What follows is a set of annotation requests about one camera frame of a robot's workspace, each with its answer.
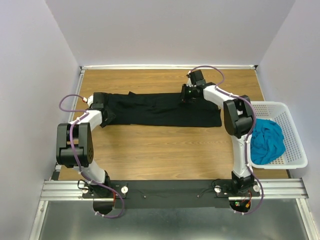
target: cable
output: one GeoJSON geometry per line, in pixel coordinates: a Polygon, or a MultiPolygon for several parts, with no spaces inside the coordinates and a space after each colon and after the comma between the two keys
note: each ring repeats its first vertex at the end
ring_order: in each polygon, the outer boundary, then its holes
{"type": "Polygon", "coordinates": [[[74,159],[79,167],[79,172],[81,173],[81,176],[84,177],[89,183],[94,183],[100,187],[103,187],[105,189],[108,189],[109,191],[113,192],[113,196],[115,195],[118,195],[120,200],[121,200],[121,203],[122,203],[122,207],[121,207],[121,211],[120,213],[116,214],[116,215],[112,215],[112,216],[108,216],[108,215],[104,215],[104,214],[101,214],[100,212],[96,212],[95,214],[96,215],[100,215],[102,216],[103,218],[107,218],[107,219],[115,219],[115,218],[118,218],[120,217],[124,210],[125,210],[125,201],[124,199],[121,197],[121,195],[116,191],[114,190],[113,188],[109,187],[109,186],[106,186],[100,182],[97,182],[93,179],[90,179],[88,176],[86,176],[84,173],[82,173],[82,167],[81,167],[81,163],[80,163],[80,160],[78,158],[78,155],[77,155],[77,152],[76,152],[76,148],[75,148],[75,144],[74,144],[74,136],[73,136],[73,130],[74,130],[74,127],[75,125],[80,122],[82,119],[84,119],[85,117],[87,117],[89,115],[89,112],[87,112],[86,110],[68,110],[68,109],[64,109],[61,107],[63,101],[68,98],[68,97],[79,97],[81,98],[83,101],[84,101],[84,97],[80,96],[80,95],[77,95],[77,94],[69,94],[69,95],[66,95],[64,98],[61,99],[60,103],[59,103],[59,109],[64,111],[64,112],[67,112],[67,113],[84,113],[81,117],[77,117],[77,119],[71,124],[71,127],[70,127],[70,145],[71,145],[71,148],[72,148],[72,152],[73,152],[73,155],[74,155],[74,159]]]}
{"type": "Polygon", "coordinates": [[[248,143],[247,143],[247,142],[248,142],[248,138],[250,137],[250,135],[252,134],[252,132],[254,131],[254,128],[255,128],[255,126],[256,126],[256,122],[257,122],[256,111],[255,111],[254,107],[251,105],[251,103],[250,103],[248,100],[246,100],[245,98],[243,98],[243,97],[241,97],[241,96],[233,95],[233,94],[231,94],[231,93],[229,93],[229,92],[227,92],[227,91],[224,91],[224,90],[222,90],[221,88],[218,87],[220,84],[224,83],[224,81],[225,81],[225,75],[224,75],[224,73],[223,73],[222,71],[220,71],[218,68],[216,68],[216,67],[214,67],[214,66],[201,65],[201,66],[197,66],[197,67],[191,69],[191,70],[189,71],[189,73],[191,73],[192,71],[194,71],[194,70],[196,70],[196,69],[199,69],[199,68],[211,68],[211,69],[217,70],[217,71],[221,74],[222,80],[221,80],[218,84],[215,85],[215,89],[216,89],[219,93],[221,93],[221,94],[223,94],[223,95],[226,95],[226,96],[228,96],[228,97],[232,97],[232,98],[235,98],[235,99],[239,99],[239,100],[244,101],[246,104],[248,104],[248,106],[249,106],[249,107],[251,108],[251,110],[252,110],[252,121],[253,121],[253,122],[252,122],[252,127],[250,128],[249,132],[247,133],[247,135],[246,135],[246,137],[245,137],[245,139],[244,139],[244,160],[245,160],[245,165],[246,165],[249,173],[256,179],[256,181],[257,181],[258,184],[260,185],[261,198],[260,198],[260,201],[259,201],[258,205],[257,205],[253,210],[251,210],[251,211],[249,211],[249,212],[238,212],[238,211],[237,211],[237,213],[240,213],[240,214],[245,214],[245,215],[252,214],[252,213],[254,213],[256,210],[258,210],[258,209],[260,208],[260,206],[261,206],[261,204],[263,203],[263,200],[264,200],[264,188],[263,188],[263,186],[262,186],[259,178],[258,178],[258,177],[254,174],[254,172],[251,170],[251,168],[250,168],[250,166],[249,166],[249,161],[248,161],[248,143]]]}

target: black mounting plate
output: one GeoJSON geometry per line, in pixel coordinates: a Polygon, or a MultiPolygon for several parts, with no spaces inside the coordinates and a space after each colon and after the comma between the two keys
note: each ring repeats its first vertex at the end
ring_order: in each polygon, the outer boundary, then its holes
{"type": "MultiPolygon", "coordinates": [[[[124,181],[112,181],[110,188],[116,190],[123,199],[127,197],[126,193],[122,193],[121,189],[123,187],[128,187],[128,184],[124,181]]],[[[93,191],[89,191],[88,193],[83,193],[82,198],[84,199],[109,199],[113,198],[114,194],[113,192],[107,190],[106,188],[99,186],[99,185],[90,185],[90,188],[93,189],[93,191]]]]}
{"type": "MultiPolygon", "coordinates": [[[[217,180],[214,180],[213,184],[214,184],[214,187],[217,187],[218,189],[221,190],[221,192],[215,192],[215,195],[217,196],[217,198],[245,197],[248,193],[247,190],[243,193],[242,192],[234,193],[231,179],[217,179],[217,180]]],[[[260,196],[260,193],[256,192],[253,186],[250,187],[248,190],[250,190],[252,197],[260,196]]]]}

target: screw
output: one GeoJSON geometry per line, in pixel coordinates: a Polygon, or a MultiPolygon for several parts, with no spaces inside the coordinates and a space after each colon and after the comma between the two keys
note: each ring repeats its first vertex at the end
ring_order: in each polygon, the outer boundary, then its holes
{"type": "Polygon", "coordinates": [[[221,193],[222,188],[220,186],[215,186],[214,191],[218,194],[221,193]]]}
{"type": "Polygon", "coordinates": [[[258,193],[260,191],[260,187],[258,185],[254,185],[253,190],[258,193]]]}

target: metal frame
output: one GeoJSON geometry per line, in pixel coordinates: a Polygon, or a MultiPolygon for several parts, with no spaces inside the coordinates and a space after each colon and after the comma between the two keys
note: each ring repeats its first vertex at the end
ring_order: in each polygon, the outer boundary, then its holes
{"type": "MultiPolygon", "coordinates": [[[[308,198],[302,179],[261,179],[260,181],[264,189],[265,199],[308,198]]],[[[78,189],[77,184],[78,181],[45,181],[40,201],[92,201],[92,199],[82,198],[83,193],[78,189]]],[[[241,200],[243,198],[229,197],[229,200],[241,200]]],[[[95,200],[113,201],[112,198],[97,198],[95,200]]]]}
{"type": "MultiPolygon", "coordinates": [[[[79,94],[85,71],[87,69],[190,69],[198,65],[104,65],[104,66],[82,66],[79,75],[76,93],[79,94]]],[[[254,65],[215,65],[219,69],[253,69],[254,65]]],[[[77,99],[74,98],[72,108],[75,109],[77,99]]],[[[72,121],[74,113],[70,113],[69,122],[72,121]]],[[[56,166],[55,171],[59,172],[61,166],[56,166]]],[[[82,192],[77,187],[78,181],[45,181],[41,191],[38,209],[34,218],[30,240],[38,240],[44,224],[46,211],[49,201],[93,201],[92,199],[82,198],[82,192]]],[[[320,240],[319,232],[313,220],[308,205],[308,194],[302,179],[261,179],[264,188],[265,199],[296,199],[297,205],[303,220],[304,227],[310,240],[320,240]]],[[[230,197],[229,200],[242,199],[230,197]]],[[[95,199],[95,201],[112,201],[113,199],[95,199]]]]}
{"type": "Polygon", "coordinates": [[[317,230],[316,223],[312,217],[307,199],[296,199],[303,225],[310,240],[320,240],[320,234],[317,230]]]}
{"type": "MultiPolygon", "coordinates": [[[[192,69],[203,64],[115,64],[115,65],[89,65],[82,66],[82,70],[99,70],[99,69],[192,69]]],[[[217,65],[206,64],[214,66],[218,69],[256,69],[254,65],[217,65]]]]}

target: gray floor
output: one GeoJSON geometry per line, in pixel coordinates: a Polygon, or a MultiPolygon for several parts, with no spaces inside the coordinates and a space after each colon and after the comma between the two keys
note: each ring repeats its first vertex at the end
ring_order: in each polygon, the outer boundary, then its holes
{"type": "Polygon", "coordinates": [[[86,201],[50,202],[41,240],[306,240],[295,199],[267,199],[251,215],[231,209],[128,209],[118,219],[94,215],[86,201]]]}

